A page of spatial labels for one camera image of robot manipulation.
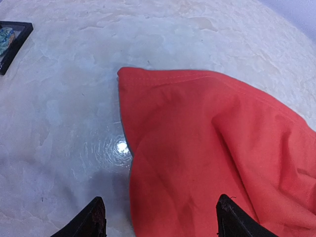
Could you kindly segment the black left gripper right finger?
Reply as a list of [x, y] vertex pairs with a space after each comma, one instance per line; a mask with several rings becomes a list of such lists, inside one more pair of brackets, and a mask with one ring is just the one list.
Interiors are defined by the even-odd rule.
[[252, 219], [226, 194], [220, 195], [216, 214], [220, 237], [277, 237]]

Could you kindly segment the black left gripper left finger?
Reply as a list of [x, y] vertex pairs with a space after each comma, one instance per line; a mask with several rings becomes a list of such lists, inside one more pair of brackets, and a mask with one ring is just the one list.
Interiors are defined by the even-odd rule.
[[95, 197], [65, 227], [51, 237], [106, 237], [106, 209], [101, 197]]

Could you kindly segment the red t-shirt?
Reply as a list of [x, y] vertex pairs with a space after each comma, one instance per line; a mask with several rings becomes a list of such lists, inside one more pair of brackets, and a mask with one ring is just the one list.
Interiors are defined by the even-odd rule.
[[280, 237], [316, 234], [316, 133], [289, 107], [211, 71], [118, 71], [138, 237], [214, 237], [220, 195]]

